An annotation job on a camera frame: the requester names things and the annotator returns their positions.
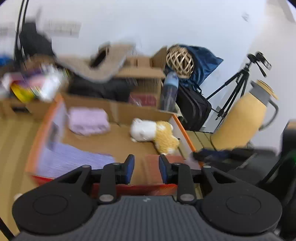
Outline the yellow white plush toy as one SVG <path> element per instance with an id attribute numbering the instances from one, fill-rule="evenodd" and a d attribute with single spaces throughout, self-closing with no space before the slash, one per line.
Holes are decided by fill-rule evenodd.
<path id="1" fill-rule="evenodd" d="M 133 142 L 153 142 L 162 155 L 173 155 L 180 141 L 173 135 L 174 127 L 167 121 L 141 120 L 134 118 L 130 126 Z"/>

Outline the small brown cardboard tray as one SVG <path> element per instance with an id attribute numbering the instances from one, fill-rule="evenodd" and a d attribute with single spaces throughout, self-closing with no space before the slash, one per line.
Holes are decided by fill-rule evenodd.
<path id="1" fill-rule="evenodd" d="M 28 103 L 22 103 L 16 98 L 6 98 L 1 100 L 1 117 L 16 118 L 23 114 L 35 120 L 42 120 L 50 107 L 60 100 L 62 100 L 62 95 L 60 93 L 57 94 L 51 102 L 34 100 Z"/>

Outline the blue water bottle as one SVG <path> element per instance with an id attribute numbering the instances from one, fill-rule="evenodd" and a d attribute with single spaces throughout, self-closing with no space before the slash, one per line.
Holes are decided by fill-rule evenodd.
<path id="1" fill-rule="evenodd" d="M 179 78 L 175 72 L 170 72 L 165 78 L 160 95 L 160 110 L 173 112 L 179 88 Z"/>

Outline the lilac fuzzy headband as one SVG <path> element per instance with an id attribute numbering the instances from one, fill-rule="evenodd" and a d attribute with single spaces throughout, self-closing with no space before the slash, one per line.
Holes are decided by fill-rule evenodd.
<path id="1" fill-rule="evenodd" d="M 108 114 L 100 108 L 70 108 L 68 127 L 75 134 L 90 136 L 110 131 Z"/>

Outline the beige fabric bag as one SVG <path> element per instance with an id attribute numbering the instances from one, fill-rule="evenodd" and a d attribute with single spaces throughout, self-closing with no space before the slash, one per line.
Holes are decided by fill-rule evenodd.
<path id="1" fill-rule="evenodd" d="M 59 56 L 55 58 L 55 61 L 88 81 L 105 83 L 119 73 L 127 57 L 131 56 L 134 51 L 135 44 L 133 43 L 106 43 L 99 47 L 97 55 L 91 59 Z"/>

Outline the dark blue cushion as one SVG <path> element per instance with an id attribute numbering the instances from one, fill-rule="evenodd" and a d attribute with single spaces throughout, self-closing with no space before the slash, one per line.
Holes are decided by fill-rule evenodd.
<path id="1" fill-rule="evenodd" d="M 194 70 L 189 78 L 180 79 L 184 87 L 201 90 L 200 85 L 224 61 L 209 49 L 199 46 L 180 45 L 188 50 L 194 60 Z"/>

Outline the folding slatted camping table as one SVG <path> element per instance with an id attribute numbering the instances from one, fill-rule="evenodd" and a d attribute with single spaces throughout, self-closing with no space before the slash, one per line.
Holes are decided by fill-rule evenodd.
<path id="1" fill-rule="evenodd" d="M 29 152 L 40 124 L 27 117 L 1 120 L 1 218 L 14 235 L 19 233 L 11 212 L 14 201 L 47 182 L 26 171 Z M 119 186 L 118 192 L 125 195 L 176 195 L 176 185 L 146 183 L 144 158 L 135 158 L 132 181 L 129 186 Z"/>

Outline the wall power sockets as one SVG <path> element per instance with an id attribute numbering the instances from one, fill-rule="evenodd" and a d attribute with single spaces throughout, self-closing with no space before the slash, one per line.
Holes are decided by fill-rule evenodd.
<path id="1" fill-rule="evenodd" d="M 44 23 L 43 30 L 53 37 L 79 37 L 81 22 L 50 20 Z"/>

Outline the white plastic bottle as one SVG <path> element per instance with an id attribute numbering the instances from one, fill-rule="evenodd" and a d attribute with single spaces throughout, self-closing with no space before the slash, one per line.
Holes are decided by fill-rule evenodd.
<path id="1" fill-rule="evenodd" d="M 65 69 L 46 66 L 43 72 L 43 84 L 37 90 L 37 97 L 43 102 L 51 102 L 55 96 L 64 91 L 69 84 Z"/>

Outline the large open cardboard box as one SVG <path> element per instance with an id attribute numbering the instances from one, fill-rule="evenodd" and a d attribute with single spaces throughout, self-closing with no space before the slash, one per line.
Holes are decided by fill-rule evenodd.
<path id="1" fill-rule="evenodd" d="M 127 57 L 119 73 L 106 83 L 93 83 L 74 75 L 67 93 L 158 108 L 166 55 L 165 46 L 151 57 Z"/>

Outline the woven rattan ball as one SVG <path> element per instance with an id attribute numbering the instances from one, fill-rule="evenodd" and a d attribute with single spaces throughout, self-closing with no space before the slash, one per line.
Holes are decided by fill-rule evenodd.
<path id="1" fill-rule="evenodd" d="M 190 78 L 195 63 L 192 55 L 188 49 L 179 45 L 171 46 L 166 55 L 166 64 L 175 72 L 180 78 Z"/>

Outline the black laptop bag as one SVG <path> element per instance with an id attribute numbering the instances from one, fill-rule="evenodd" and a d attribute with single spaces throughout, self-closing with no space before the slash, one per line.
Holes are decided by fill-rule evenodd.
<path id="1" fill-rule="evenodd" d="M 210 102 L 192 88 L 179 85 L 176 103 L 183 116 L 181 124 L 187 131 L 199 131 L 212 110 Z"/>

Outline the black trolley cart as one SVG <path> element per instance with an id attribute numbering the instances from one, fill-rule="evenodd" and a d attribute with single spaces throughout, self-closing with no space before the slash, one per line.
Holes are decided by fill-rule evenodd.
<path id="1" fill-rule="evenodd" d="M 20 67 L 28 57 L 35 55 L 55 56 L 51 41 L 37 31 L 36 20 L 26 21 L 28 5 L 29 1 L 21 1 L 18 12 L 14 44 L 15 67 Z"/>

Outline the red orange cardboard tray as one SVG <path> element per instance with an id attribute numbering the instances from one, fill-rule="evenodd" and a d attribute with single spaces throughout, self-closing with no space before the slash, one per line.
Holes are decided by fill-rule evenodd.
<path id="1" fill-rule="evenodd" d="M 109 117 L 110 131 L 103 135 L 91 136 L 73 133 L 68 127 L 67 117 L 69 109 L 73 107 L 105 110 Z M 111 155 L 120 163 L 124 162 L 129 154 L 135 158 L 158 155 L 153 143 L 131 141 L 130 125 L 134 118 L 169 122 L 174 127 L 174 136 L 180 140 L 179 148 L 173 156 L 182 156 L 191 168 L 199 169 L 198 163 L 188 161 L 188 157 L 196 148 L 175 114 L 128 103 L 62 94 L 62 100 L 50 107 L 43 118 L 27 159 L 26 171 L 35 178 L 51 181 L 51 178 L 37 176 L 36 168 L 43 148 L 57 142 L 74 146 L 82 151 Z"/>

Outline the yellow thermos jug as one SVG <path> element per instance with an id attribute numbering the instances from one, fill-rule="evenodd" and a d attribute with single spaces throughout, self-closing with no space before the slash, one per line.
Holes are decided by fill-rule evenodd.
<path id="1" fill-rule="evenodd" d="M 210 141 L 216 150 L 231 150 L 246 147 L 253 136 L 270 126 L 278 115 L 278 99 L 274 91 L 262 80 L 253 81 L 251 90 L 243 95 L 230 109 L 223 123 L 211 135 Z M 263 123 L 267 106 L 274 107 L 273 117 Z"/>

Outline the purple knitted cloth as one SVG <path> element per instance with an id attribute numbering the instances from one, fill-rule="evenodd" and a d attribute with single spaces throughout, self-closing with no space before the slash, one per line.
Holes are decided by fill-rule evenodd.
<path id="1" fill-rule="evenodd" d="M 92 169 L 102 169 L 114 162 L 115 159 L 111 155 L 82 151 L 74 146 L 57 142 L 43 148 L 37 163 L 36 175 L 57 178 L 80 166 L 89 165 Z"/>

